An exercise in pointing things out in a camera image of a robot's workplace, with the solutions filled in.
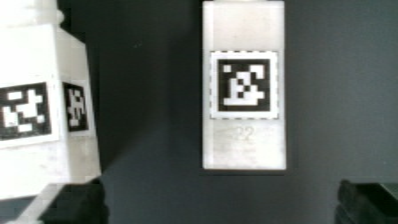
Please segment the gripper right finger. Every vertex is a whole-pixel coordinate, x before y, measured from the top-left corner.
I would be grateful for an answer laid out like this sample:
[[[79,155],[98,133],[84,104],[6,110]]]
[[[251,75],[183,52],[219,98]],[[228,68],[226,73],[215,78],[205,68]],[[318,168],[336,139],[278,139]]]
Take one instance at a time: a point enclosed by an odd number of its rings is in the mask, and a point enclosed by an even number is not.
[[[342,181],[334,224],[398,224],[398,183]]]

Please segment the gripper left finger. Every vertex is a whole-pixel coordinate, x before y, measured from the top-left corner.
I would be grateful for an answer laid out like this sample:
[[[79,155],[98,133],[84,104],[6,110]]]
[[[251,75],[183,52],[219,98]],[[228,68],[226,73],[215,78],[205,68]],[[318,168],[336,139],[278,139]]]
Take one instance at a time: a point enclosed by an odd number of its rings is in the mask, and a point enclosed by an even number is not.
[[[50,184],[11,224],[109,224],[105,187],[87,183]]]

